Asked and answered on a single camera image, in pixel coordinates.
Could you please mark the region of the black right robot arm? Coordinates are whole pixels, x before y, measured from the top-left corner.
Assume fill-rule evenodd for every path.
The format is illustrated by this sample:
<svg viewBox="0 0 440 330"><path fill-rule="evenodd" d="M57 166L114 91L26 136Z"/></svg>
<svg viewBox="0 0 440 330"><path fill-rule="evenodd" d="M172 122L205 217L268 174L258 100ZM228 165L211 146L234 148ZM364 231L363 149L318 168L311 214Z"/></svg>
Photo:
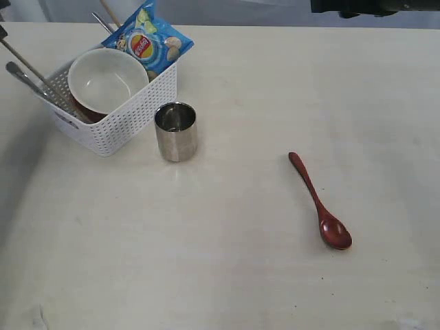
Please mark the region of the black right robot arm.
<svg viewBox="0 0 440 330"><path fill-rule="evenodd" d="M439 0L311 0L313 13L337 12L343 19L362 14L386 17L398 12L438 12Z"/></svg>

